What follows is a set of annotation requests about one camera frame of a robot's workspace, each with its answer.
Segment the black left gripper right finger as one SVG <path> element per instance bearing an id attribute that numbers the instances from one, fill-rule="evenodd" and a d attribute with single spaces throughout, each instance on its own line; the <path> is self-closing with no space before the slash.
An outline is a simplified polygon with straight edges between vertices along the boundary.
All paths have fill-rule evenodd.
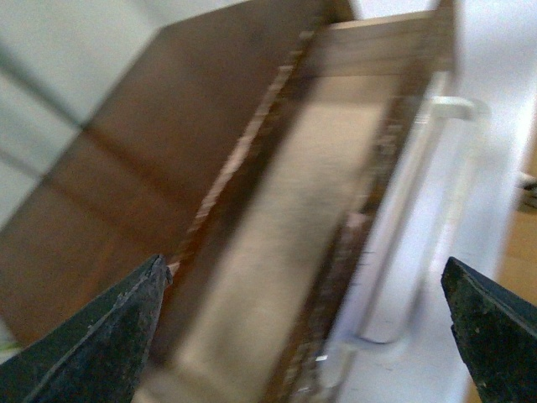
<path id="1" fill-rule="evenodd" d="M 536 306 L 450 257 L 441 286 L 482 402 L 536 401 Z"/>

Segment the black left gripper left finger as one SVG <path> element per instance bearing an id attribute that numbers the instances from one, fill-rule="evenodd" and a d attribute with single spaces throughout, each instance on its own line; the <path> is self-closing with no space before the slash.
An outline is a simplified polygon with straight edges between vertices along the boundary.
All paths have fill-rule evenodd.
<path id="1" fill-rule="evenodd" d="M 130 402 L 172 274 L 146 260 L 44 338 L 1 365 L 3 402 Z"/>

